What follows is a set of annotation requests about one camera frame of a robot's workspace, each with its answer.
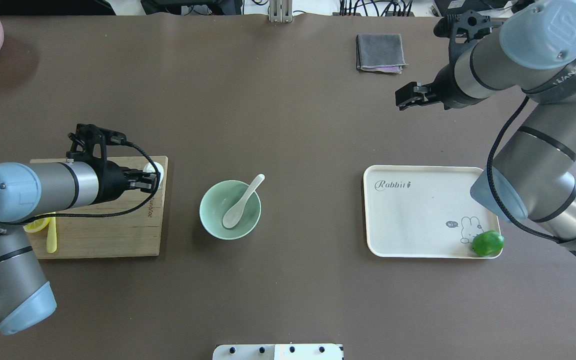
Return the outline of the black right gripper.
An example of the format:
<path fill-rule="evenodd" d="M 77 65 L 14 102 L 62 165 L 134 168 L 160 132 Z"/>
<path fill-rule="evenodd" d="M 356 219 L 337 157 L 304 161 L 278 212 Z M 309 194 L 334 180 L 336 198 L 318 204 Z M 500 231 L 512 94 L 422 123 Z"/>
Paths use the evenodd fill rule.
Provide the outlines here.
<path fill-rule="evenodd" d="M 490 17 L 476 11 L 447 14 L 435 25 L 433 33 L 436 37 L 449 39 L 449 63 L 437 73 L 432 83 L 409 82 L 397 89 L 395 105 L 400 111 L 437 103 L 443 104 L 446 110 L 463 109 L 481 101 L 457 84 L 457 80 L 466 77 L 457 75 L 456 68 L 458 59 L 491 33 Z"/>

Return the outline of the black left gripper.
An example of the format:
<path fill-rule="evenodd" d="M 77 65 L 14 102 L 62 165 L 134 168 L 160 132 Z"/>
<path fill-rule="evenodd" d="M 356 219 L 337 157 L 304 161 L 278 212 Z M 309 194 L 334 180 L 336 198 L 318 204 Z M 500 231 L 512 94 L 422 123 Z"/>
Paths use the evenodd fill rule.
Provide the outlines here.
<path fill-rule="evenodd" d="M 139 190 L 143 193 L 156 191 L 157 172 L 146 172 L 119 166 L 108 160 L 108 146 L 126 146 L 123 132 L 100 128 L 94 124 L 78 123 L 74 133 L 69 133 L 71 148 L 67 159 L 83 162 L 91 167 L 97 178 L 98 190 L 93 204 L 118 199 L 125 191 Z"/>

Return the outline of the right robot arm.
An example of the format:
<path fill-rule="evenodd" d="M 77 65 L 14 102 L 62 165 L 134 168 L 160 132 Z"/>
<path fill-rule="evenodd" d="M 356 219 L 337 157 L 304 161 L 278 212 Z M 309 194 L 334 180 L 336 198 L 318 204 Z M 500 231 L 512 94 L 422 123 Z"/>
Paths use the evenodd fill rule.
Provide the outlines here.
<path fill-rule="evenodd" d="M 576 0 L 537 0 L 503 22 L 474 10 L 444 16 L 449 63 L 433 82 L 395 93 L 398 109 L 463 109 L 517 86 L 525 94 L 498 133 L 471 197 L 576 257 Z"/>

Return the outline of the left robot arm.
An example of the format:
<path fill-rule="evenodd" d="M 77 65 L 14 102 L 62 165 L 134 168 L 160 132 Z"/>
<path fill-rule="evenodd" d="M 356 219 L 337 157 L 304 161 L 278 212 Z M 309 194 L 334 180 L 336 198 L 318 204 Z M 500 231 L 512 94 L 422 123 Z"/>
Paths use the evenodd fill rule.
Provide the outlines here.
<path fill-rule="evenodd" d="M 13 335 L 57 309 L 24 225 L 74 216 L 71 208 L 112 202 L 138 190 L 151 199 L 162 173 L 122 132 L 79 123 L 61 162 L 0 163 L 0 332 Z"/>

